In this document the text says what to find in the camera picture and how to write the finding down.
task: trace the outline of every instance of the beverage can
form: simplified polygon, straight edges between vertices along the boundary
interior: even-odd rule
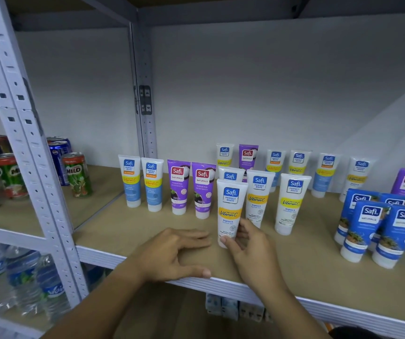
[[[81,152],[72,152],[63,155],[63,164],[69,184],[72,186],[72,195],[75,198],[90,196],[93,193],[87,162]]]
[[[63,164],[62,157],[70,152],[70,147],[67,141],[54,141],[49,144],[50,153],[52,154],[53,164],[59,177],[60,185],[69,185],[68,174]]]
[[[46,140],[47,140],[47,143],[48,143],[48,144],[53,143],[53,142],[55,142],[55,141],[65,141],[65,142],[67,142],[68,145],[69,145],[69,152],[72,152],[72,149],[71,149],[71,142],[70,142],[70,140],[69,140],[68,138],[66,138],[66,137],[47,137]]]
[[[19,199],[29,195],[14,154],[0,154],[0,178],[8,198]]]
[[[7,136],[0,134],[0,154],[2,153],[13,153],[10,141]]]

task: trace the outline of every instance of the pepsi can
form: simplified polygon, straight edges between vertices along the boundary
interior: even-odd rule
[[[54,141],[66,141],[69,145],[69,152],[72,152],[71,142],[66,137],[47,137],[46,140],[48,144],[53,143]]]
[[[60,185],[69,185],[68,174],[66,173],[66,167],[63,164],[62,156],[69,153],[71,150],[67,141],[54,141],[49,143],[50,153],[52,154],[53,165],[59,177]]]

